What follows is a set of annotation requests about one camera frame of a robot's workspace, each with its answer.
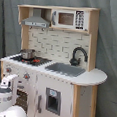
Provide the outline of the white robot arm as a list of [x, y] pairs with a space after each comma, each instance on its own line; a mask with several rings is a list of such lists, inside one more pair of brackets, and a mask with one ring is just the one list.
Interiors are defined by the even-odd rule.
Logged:
[[0, 82], [0, 117], [27, 117], [22, 107], [16, 105], [18, 76], [5, 76]]

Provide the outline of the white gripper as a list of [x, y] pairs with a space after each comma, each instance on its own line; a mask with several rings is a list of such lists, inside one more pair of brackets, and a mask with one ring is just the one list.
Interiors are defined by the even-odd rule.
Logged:
[[16, 89], [18, 83], [18, 76], [16, 74], [5, 76], [0, 83], [2, 88]]

